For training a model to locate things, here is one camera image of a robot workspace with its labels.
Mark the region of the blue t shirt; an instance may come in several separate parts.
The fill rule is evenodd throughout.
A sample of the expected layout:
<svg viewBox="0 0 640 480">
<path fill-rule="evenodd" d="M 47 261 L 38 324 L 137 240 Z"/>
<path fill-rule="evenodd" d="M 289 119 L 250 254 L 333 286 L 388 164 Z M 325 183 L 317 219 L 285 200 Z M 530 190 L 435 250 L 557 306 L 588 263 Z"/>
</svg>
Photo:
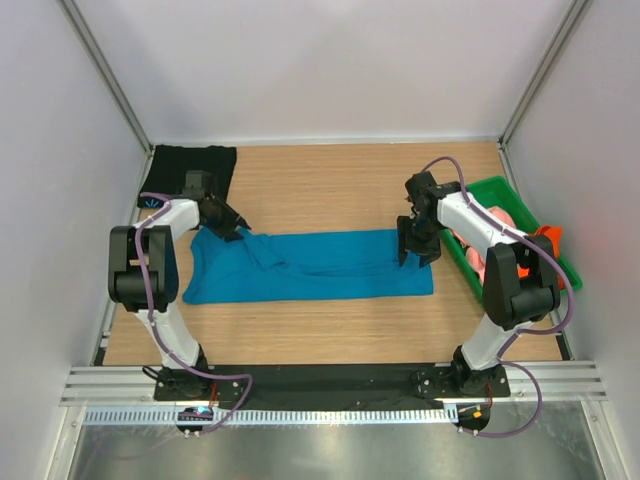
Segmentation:
<svg viewBox="0 0 640 480">
<path fill-rule="evenodd" d="M 226 242 L 201 230 L 183 293 L 190 305 L 428 296 L 431 268 L 397 256 L 392 229 L 268 235 Z"/>
</svg>

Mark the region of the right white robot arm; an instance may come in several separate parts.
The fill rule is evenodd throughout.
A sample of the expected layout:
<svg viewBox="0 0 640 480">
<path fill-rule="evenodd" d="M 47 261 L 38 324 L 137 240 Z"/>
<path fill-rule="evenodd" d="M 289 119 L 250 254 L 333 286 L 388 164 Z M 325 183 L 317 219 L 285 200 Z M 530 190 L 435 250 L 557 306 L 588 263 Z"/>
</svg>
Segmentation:
<svg viewBox="0 0 640 480">
<path fill-rule="evenodd" d="M 441 256 L 440 232 L 463 237 L 484 262 L 484 316 L 457 347 L 450 382 L 464 396 L 481 394 L 495 376 L 501 349 L 559 306 L 560 286 L 553 242 L 543 234 L 512 230 L 482 207 L 458 181 L 439 184 L 429 172 L 406 183 L 411 214 L 397 218 L 398 261 L 414 254 L 421 268 Z"/>
</svg>

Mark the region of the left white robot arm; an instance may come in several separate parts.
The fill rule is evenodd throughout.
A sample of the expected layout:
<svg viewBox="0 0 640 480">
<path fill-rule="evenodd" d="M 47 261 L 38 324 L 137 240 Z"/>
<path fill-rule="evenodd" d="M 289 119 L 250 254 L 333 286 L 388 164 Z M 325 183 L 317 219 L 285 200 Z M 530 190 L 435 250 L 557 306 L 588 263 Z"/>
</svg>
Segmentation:
<svg viewBox="0 0 640 480">
<path fill-rule="evenodd" d="M 158 388 L 173 388 L 191 400 L 204 398 L 221 381 L 250 386 L 249 374 L 215 374 L 186 326 L 177 303 L 175 251 L 176 241 L 191 230 L 205 229 L 231 242 L 242 238 L 239 230 L 248 224 L 218 196 L 214 176 L 206 171 L 188 171 L 178 194 L 140 196 L 154 201 L 155 212 L 110 231 L 107 287 L 111 300 L 143 323 L 161 355 L 161 367 L 145 367 L 143 373 Z"/>
</svg>

